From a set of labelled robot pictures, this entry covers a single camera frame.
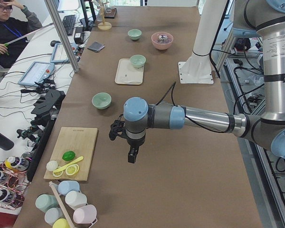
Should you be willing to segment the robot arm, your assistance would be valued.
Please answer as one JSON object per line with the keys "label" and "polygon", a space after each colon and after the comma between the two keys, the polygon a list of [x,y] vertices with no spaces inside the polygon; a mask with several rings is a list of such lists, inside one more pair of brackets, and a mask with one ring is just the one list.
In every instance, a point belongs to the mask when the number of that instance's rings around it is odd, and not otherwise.
{"label": "robot arm", "polygon": [[196,126],[215,133],[232,133],[285,159],[285,0],[238,0],[235,29],[255,31],[262,38],[262,74],[247,77],[265,101],[261,115],[217,113],[140,97],[123,106],[123,136],[130,145],[128,162],[135,163],[146,130]]}

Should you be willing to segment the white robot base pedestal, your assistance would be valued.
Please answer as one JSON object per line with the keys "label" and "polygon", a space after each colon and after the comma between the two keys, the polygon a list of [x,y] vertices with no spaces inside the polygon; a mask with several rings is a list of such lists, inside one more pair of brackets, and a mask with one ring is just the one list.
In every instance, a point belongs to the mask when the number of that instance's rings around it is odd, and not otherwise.
{"label": "white robot base pedestal", "polygon": [[207,0],[205,2],[192,54],[187,61],[179,62],[180,83],[214,83],[210,61],[211,50],[228,5],[228,0]]}

